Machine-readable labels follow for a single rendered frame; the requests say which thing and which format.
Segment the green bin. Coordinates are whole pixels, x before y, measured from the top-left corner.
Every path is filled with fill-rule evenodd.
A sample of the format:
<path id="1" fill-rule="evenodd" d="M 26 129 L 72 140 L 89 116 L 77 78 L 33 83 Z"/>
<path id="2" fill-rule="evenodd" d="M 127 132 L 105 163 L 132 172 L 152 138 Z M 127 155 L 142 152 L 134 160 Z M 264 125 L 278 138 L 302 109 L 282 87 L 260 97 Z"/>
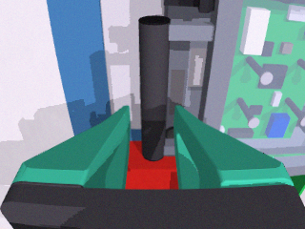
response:
<path id="1" fill-rule="evenodd" d="M 293 181 L 294 187 L 296 188 L 300 196 L 305 189 L 305 175 L 300 175 L 290 178 Z"/>

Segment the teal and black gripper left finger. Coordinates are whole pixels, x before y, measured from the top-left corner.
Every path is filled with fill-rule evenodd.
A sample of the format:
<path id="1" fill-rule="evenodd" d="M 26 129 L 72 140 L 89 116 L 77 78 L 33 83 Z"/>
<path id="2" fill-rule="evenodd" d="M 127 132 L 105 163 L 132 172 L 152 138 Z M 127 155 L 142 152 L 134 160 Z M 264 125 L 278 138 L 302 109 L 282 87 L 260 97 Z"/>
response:
<path id="1" fill-rule="evenodd" d="M 130 135 L 130 106 L 123 106 L 98 125 L 24 161 L 12 183 L 126 189 Z"/>

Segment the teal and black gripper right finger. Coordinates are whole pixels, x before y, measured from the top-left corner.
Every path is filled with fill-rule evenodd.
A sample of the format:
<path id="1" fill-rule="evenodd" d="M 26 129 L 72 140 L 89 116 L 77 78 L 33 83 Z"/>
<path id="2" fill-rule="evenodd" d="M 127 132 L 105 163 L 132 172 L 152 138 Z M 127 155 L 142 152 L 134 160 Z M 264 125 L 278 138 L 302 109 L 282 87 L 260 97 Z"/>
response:
<path id="1" fill-rule="evenodd" d="M 180 105 L 174 108 L 173 131 L 178 189 L 294 186 L 282 162 L 207 125 Z"/>

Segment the red square tray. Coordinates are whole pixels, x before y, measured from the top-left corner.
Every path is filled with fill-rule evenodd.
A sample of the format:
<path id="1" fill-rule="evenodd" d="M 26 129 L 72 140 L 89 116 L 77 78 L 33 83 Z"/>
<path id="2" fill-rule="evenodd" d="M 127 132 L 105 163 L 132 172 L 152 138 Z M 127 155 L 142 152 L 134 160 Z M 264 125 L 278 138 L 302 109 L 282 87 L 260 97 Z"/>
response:
<path id="1" fill-rule="evenodd" d="M 178 189 L 175 156 L 148 161 L 141 141 L 131 141 L 126 189 Z"/>

